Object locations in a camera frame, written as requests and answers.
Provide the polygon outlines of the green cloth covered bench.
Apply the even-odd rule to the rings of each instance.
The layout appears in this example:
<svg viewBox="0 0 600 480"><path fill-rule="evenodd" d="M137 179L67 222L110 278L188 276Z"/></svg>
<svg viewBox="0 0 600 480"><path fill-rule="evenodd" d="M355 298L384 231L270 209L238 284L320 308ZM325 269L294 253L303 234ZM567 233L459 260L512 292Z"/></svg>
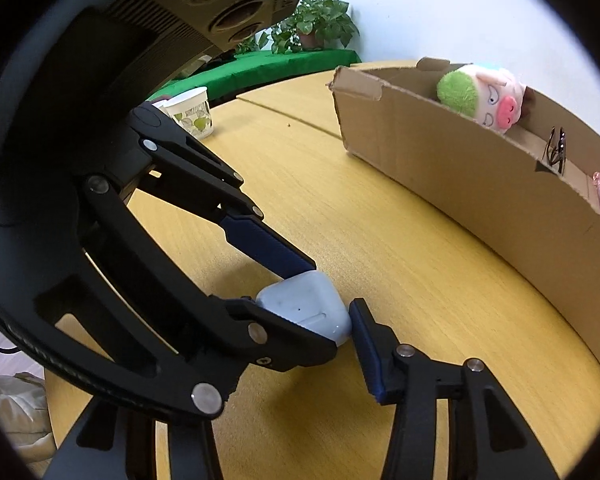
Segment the green cloth covered bench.
<svg viewBox="0 0 600 480"><path fill-rule="evenodd" d="M155 91L149 101L160 96L178 96L193 88L206 87L210 101L242 93L272 82L309 75L338 66L361 62L355 50L327 49L298 53L274 54L270 50L236 55L234 61L193 74L185 79L173 79Z"/></svg>

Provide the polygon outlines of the paper cup with green print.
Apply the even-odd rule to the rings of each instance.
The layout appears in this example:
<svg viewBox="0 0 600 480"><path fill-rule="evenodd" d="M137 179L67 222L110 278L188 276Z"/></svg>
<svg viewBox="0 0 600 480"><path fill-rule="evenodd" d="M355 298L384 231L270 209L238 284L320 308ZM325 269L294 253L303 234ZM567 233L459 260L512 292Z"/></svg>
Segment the paper cup with green print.
<svg viewBox="0 0 600 480"><path fill-rule="evenodd" d="M197 140L210 136L214 131L206 87L193 88L174 96L166 101L163 110Z"/></svg>

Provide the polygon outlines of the potted green plant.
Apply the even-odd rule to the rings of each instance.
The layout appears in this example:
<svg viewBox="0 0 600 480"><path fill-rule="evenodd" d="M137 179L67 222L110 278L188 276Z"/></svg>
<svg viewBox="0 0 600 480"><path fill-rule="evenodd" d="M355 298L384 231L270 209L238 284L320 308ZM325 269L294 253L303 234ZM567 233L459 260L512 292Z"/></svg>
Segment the potted green plant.
<svg viewBox="0 0 600 480"><path fill-rule="evenodd" d="M360 34L343 0L300 0L288 18L260 33L261 47L274 54L347 47Z"/></svg>

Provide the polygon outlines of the shallow cardboard box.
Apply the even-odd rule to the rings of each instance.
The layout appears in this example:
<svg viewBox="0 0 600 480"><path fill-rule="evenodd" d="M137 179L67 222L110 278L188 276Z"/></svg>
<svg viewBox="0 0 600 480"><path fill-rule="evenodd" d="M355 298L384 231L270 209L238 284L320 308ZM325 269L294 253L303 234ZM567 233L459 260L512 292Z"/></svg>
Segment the shallow cardboard box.
<svg viewBox="0 0 600 480"><path fill-rule="evenodd" d="M600 333L600 135L540 92L501 134L437 98L453 64L345 68L330 83L346 149L478 236L580 332ZM566 170L547 166L563 128Z"/></svg>

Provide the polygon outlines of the black folded eyeglasses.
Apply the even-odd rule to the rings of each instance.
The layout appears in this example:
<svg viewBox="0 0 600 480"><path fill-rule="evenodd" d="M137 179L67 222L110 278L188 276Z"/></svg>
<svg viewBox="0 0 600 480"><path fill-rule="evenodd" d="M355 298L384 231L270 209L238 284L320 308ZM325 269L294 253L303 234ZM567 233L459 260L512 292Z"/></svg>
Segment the black folded eyeglasses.
<svg viewBox="0 0 600 480"><path fill-rule="evenodd" d="M544 159L547 166L555 170L561 176L565 174L566 170L566 139L567 133L563 128L559 128L558 130L553 128L544 150Z"/></svg>

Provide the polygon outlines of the pig plush toy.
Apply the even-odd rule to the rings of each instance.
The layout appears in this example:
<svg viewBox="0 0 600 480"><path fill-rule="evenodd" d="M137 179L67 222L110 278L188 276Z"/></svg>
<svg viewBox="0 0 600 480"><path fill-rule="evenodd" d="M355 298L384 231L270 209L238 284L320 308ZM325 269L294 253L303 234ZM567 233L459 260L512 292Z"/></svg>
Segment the pig plush toy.
<svg viewBox="0 0 600 480"><path fill-rule="evenodd" d="M501 134L521 118L526 90L509 70L477 64L452 70L436 87L442 105Z"/></svg>

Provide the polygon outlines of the white earbuds case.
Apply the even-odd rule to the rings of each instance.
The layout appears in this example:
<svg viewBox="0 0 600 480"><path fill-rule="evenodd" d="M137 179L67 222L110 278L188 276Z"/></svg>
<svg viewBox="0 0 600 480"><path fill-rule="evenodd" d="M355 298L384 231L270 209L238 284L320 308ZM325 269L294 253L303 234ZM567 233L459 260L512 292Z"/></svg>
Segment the white earbuds case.
<svg viewBox="0 0 600 480"><path fill-rule="evenodd" d="M317 270L268 285L256 304L342 346L351 333L349 310L329 277Z"/></svg>

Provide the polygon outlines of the person in grey hoodie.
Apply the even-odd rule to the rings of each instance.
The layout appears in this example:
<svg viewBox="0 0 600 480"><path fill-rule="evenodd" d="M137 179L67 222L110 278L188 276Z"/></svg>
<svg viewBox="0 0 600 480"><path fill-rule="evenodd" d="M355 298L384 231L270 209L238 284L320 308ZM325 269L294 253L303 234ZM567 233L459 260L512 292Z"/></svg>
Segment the person in grey hoodie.
<svg viewBox="0 0 600 480"><path fill-rule="evenodd" d="M42 479L57 446L42 366L23 352L0 352L0 428L35 478Z"/></svg>

